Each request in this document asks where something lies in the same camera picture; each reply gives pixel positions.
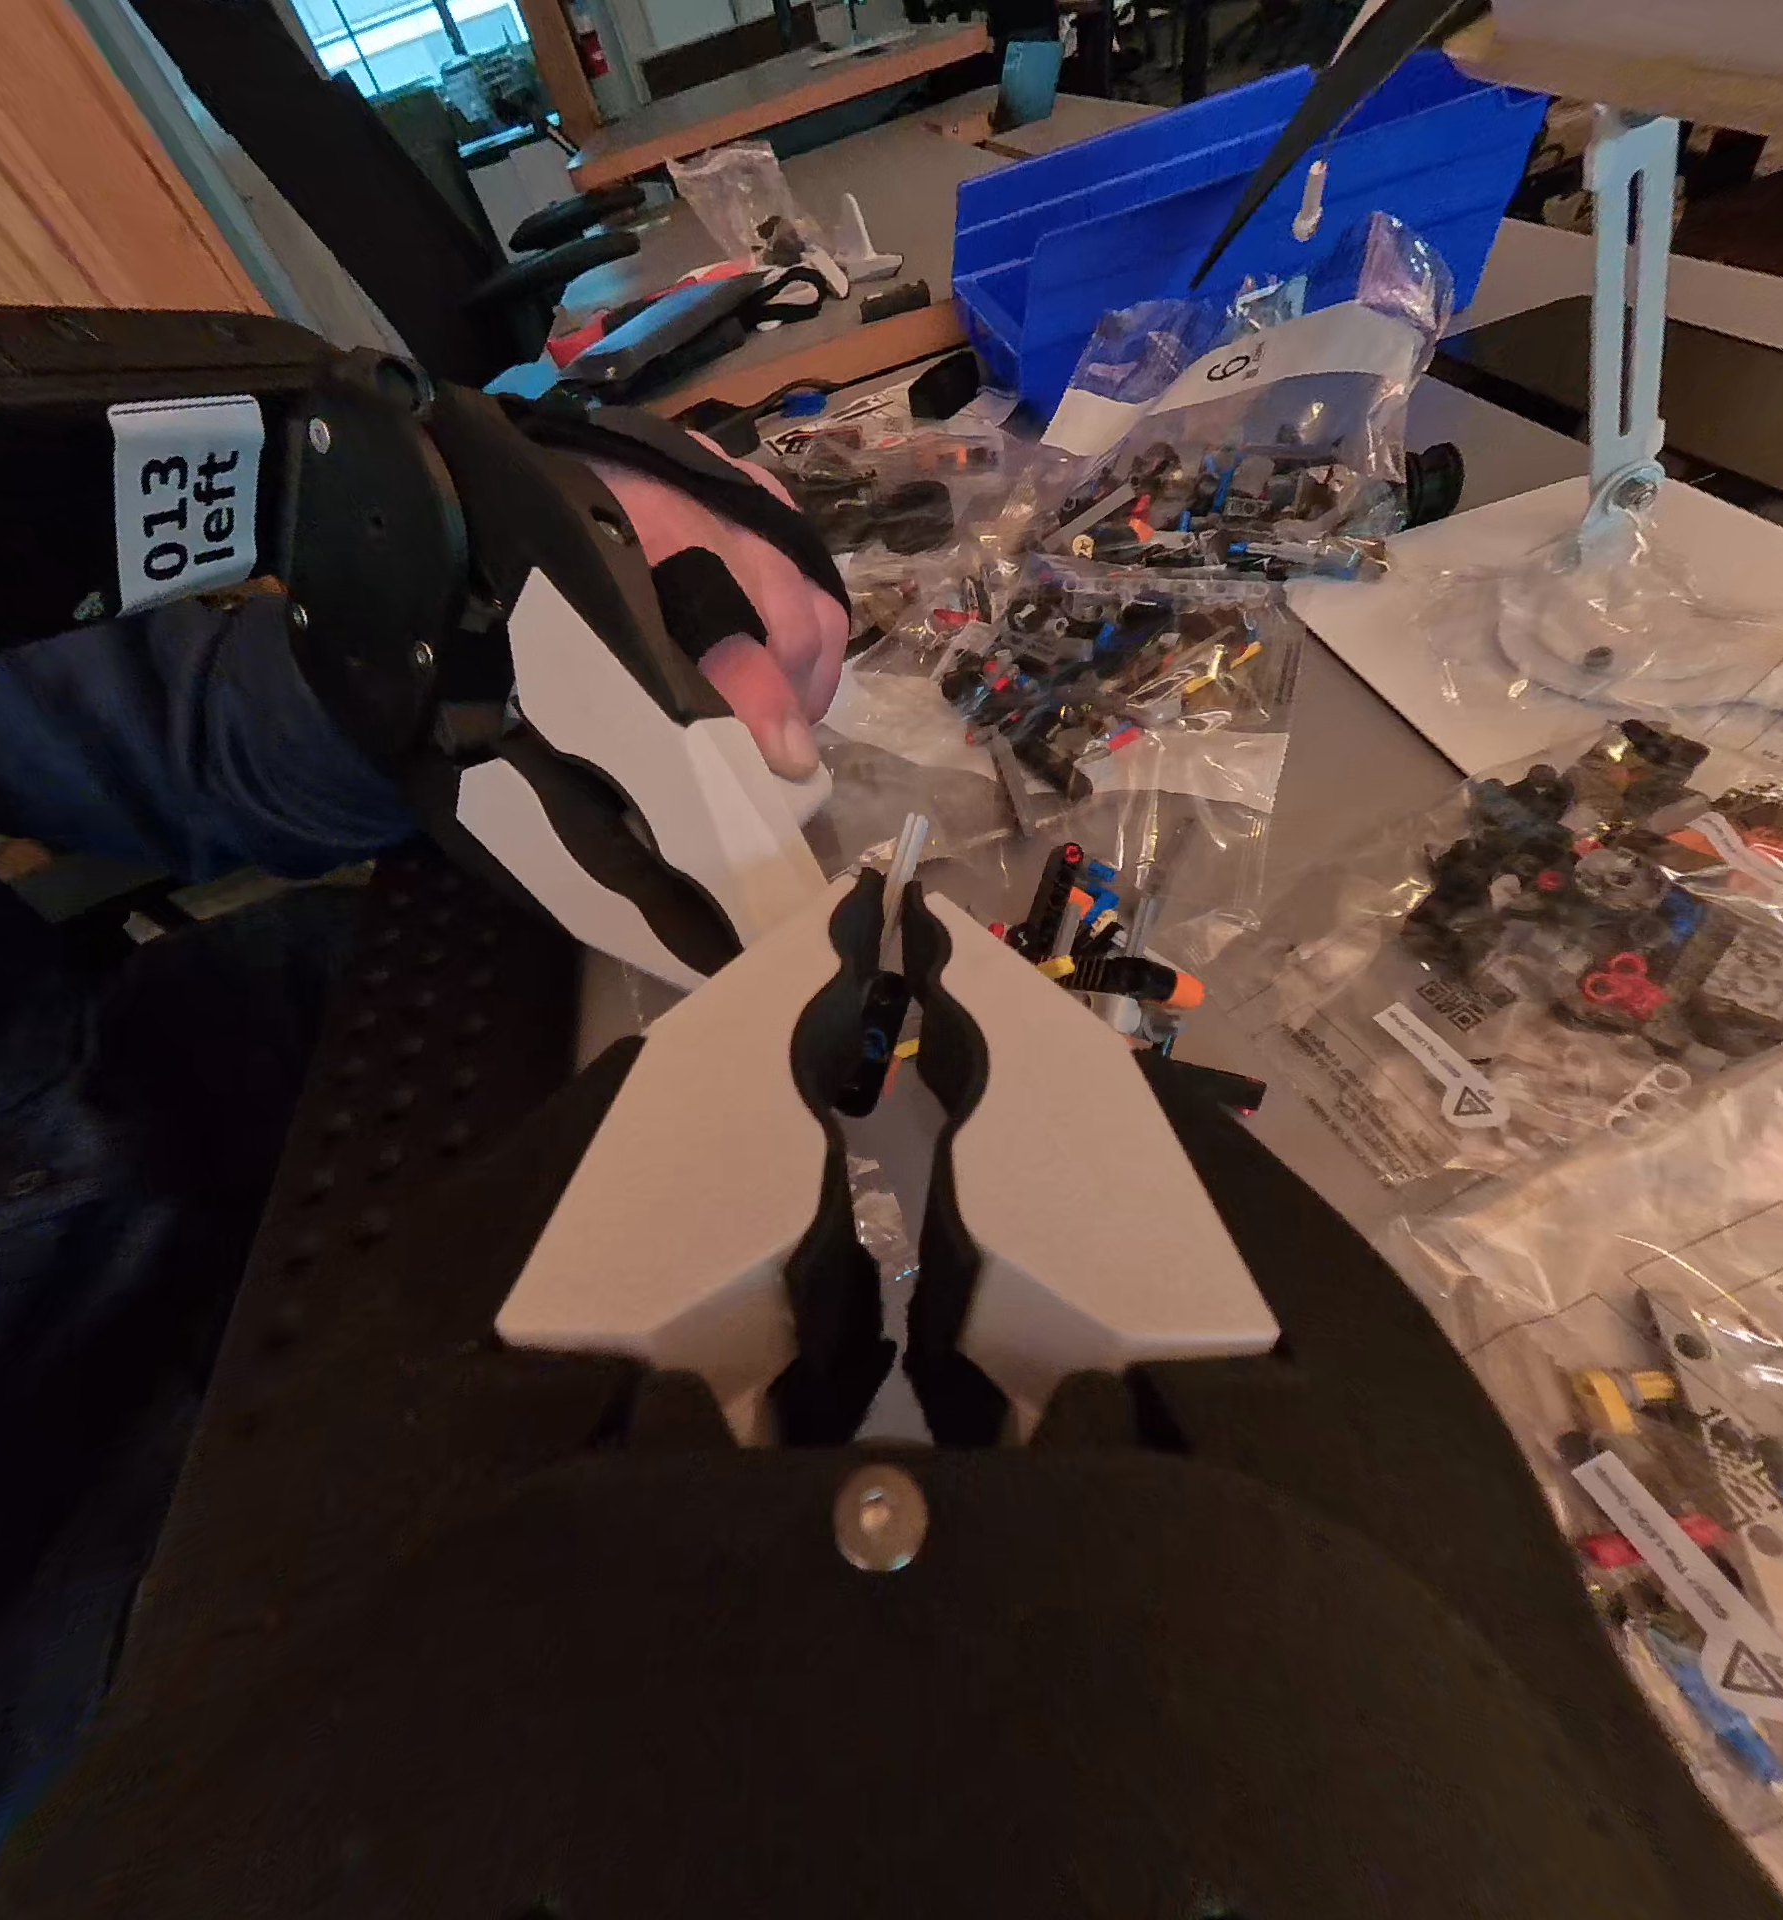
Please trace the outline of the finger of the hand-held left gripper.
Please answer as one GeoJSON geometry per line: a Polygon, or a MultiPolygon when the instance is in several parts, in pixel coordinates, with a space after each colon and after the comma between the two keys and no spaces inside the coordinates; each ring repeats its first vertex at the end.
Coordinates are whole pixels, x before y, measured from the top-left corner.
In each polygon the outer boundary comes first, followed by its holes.
{"type": "Polygon", "coordinates": [[[744,944],[657,849],[623,791],[553,752],[508,752],[456,780],[456,826],[580,944],[693,992],[744,944]]]}
{"type": "Polygon", "coordinates": [[[553,752],[610,777],[664,859],[730,918],[744,951],[824,898],[803,823],[830,780],[782,780],[667,641],[633,670],[542,571],[509,616],[517,724],[508,752],[553,752]]]}

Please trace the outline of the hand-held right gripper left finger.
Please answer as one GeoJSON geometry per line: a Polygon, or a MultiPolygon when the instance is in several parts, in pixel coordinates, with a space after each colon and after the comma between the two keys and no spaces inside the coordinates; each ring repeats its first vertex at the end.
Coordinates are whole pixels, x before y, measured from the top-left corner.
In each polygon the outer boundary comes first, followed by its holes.
{"type": "Polygon", "coordinates": [[[891,1364],[841,1098],[884,877],[836,881],[602,1059],[616,1089],[495,1315],[505,1346],[694,1376],[744,1443],[846,1446],[891,1364]]]}

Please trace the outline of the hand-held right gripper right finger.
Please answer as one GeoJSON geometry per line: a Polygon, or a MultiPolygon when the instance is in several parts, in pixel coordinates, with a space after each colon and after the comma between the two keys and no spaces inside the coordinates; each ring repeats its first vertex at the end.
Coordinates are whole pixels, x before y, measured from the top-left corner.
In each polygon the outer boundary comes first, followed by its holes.
{"type": "Polygon", "coordinates": [[[1282,1336],[1135,1053],[910,883],[914,1071],[939,1108],[904,1377],[940,1448],[1022,1441],[1072,1377],[1282,1336]]]}

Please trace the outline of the small lego subassembly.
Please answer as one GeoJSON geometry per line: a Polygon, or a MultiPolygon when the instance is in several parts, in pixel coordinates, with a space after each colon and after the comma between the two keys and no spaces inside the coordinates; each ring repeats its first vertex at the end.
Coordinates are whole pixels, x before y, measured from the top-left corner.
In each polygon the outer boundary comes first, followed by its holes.
{"type": "Polygon", "coordinates": [[[832,1107],[841,1116],[863,1118],[879,1105],[910,1009],[910,983],[898,969],[881,969],[864,989],[859,1024],[839,1061],[832,1107]]]}

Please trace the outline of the grey lego axle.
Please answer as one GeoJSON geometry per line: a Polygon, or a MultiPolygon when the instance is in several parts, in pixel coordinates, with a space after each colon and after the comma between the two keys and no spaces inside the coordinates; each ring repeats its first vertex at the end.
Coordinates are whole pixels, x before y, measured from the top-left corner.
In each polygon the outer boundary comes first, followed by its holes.
{"type": "Polygon", "coordinates": [[[904,817],[904,827],[896,840],[891,857],[884,875],[884,916],[877,964],[891,971],[898,964],[899,923],[904,918],[905,889],[919,873],[926,849],[928,818],[921,811],[904,817]]]}

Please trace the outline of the black orange lego assembly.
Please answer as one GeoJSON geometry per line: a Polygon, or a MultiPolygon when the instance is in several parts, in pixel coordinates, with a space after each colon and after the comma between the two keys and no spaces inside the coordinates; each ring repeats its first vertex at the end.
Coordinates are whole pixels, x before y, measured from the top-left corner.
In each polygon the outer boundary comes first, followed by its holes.
{"type": "Polygon", "coordinates": [[[1203,986],[1152,946],[1159,898],[1077,842],[1055,844],[1030,906],[990,931],[1131,1048],[1171,1055],[1203,986]]]}

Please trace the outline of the large clear lego parts bag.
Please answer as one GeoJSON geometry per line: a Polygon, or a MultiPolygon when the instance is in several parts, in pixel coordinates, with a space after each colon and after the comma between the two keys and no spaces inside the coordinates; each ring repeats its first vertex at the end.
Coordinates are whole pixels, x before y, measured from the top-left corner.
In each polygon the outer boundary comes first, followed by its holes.
{"type": "Polygon", "coordinates": [[[1695,1784],[1783,1885],[1783,1048],[1387,1243],[1695,1784]]]}

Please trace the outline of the person's left hand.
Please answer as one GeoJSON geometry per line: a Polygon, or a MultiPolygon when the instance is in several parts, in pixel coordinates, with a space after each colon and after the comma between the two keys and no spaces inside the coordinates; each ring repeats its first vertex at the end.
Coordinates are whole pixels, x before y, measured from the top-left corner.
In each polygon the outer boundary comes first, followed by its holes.
{"type": "Polygon", "coordinates": [[[700,670],[753,735],[771,770],[786,780],[807,777],[818,763],[811,726],[833,697],[848,612],[782,550],[687,492],[613,459],[597,459],[593,471],[630,520],[649,564],[694,545],[728,564],[767,636],[738,632],[717,641],[700,670]]]}

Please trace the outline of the small clear packet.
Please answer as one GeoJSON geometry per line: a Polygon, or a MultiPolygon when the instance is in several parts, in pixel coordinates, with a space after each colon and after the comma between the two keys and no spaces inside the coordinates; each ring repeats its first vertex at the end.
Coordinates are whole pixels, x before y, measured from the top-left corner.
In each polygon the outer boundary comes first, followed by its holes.
{"type": "Polygon", "coordinates": [[[846,1157],[846,1173],[859,1243],[870,1254],[884,1280],[912,1278],[919,1251],[889,1173],[876,1157],[860,1153],[846,1157]]]}

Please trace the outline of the black perforated panel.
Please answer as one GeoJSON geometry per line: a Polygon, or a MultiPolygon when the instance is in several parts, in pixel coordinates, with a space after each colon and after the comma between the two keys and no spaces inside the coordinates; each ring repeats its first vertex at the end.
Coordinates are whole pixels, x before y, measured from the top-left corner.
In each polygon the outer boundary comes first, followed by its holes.
{"type": "Polygon", "coordinates": [[[357,898],[194,1441],[233,1518],[418,1498],[509,1410],[580,1446],[645,1369],[492,1325],[662,992],[430,844],[357,898]]]}

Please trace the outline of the black office chair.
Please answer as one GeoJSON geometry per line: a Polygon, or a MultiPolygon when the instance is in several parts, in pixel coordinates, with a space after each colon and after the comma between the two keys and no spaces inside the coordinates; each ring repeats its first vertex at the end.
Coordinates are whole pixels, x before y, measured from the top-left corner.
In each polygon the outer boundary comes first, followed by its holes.
{"type": "Polygon", "coordinates": [[[567,284],[639,253],[639,234],[603,229],[508,259],[485,217],[446,198],[354,84],[316,69],[272,4],[137,2],[136,12],[432,375],[483,387],[535,360],[567,284]]]}

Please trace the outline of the clear bag black orange parts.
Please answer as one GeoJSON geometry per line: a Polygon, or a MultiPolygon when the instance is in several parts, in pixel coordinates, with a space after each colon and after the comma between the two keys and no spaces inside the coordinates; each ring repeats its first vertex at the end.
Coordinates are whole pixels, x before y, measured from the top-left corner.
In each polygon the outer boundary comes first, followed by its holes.
{"type": "Polygon", "coordinates": [[[1783,741],[1623,718],[1300,877],[1233,1012],[1385,1188],[1504,1179],[1783,1047],[1783,741]]]}

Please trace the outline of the person's leg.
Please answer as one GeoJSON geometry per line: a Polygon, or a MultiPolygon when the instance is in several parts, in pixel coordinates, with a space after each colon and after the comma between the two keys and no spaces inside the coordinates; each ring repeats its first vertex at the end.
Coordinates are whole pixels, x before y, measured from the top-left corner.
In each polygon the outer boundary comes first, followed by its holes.
{"type": "Polygon", "coordinates": [[[303,889],[99,967],[0,881],[0,1781],[57,1537],[197,1389],[351,901],[303,889]]]}

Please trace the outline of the blue plastic bin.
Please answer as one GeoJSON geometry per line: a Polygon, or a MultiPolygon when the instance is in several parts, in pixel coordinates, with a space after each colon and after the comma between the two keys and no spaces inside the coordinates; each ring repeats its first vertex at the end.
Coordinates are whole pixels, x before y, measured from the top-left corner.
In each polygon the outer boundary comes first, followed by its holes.
{"type": "MultiPolygon", "coordinates": [[[[994,383],[1047,415],[1099,317],[1190,296],[1242,187],[1311,91],[1289,67],[958,188],[952,296],[994,383]]],[[[1226,307],[1247,281],[1303,277],[1304,307],[1355,297],[1366,228],[1425,239],[1467,306],[1549,99],[1413,53],[1325,149],[1319,224],[1294,234],[1309,167],[1266,197],[1197,287],[1226,307]]]]}

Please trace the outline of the clear bag over white base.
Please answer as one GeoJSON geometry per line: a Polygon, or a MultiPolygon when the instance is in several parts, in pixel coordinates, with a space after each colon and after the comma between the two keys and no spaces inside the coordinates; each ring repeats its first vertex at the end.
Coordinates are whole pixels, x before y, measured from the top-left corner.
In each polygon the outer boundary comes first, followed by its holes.
{"type": "Polygon", "coordinates": [[[1582,702],[1513,684],[1496,643],[1496,589],[1518,571],[1571,571],[1567,544],[1582,515],[1583,508],[1570,510],[1550,534],[1521,539],[1493,559],[1434,571],[1421,589],[1418,616],[1431,691],[1448,714],[1471,724],[1521,726],[1526,744],[1544,744],[1618,718],[1693,730],[1753,705],[1783,705],[1783,523],[1681,485],[1662,487],[1628,541],[1582,566],[1653,566],[1735,620],[1749,654],[1724,695],[1660,711],[1582,702]]]}

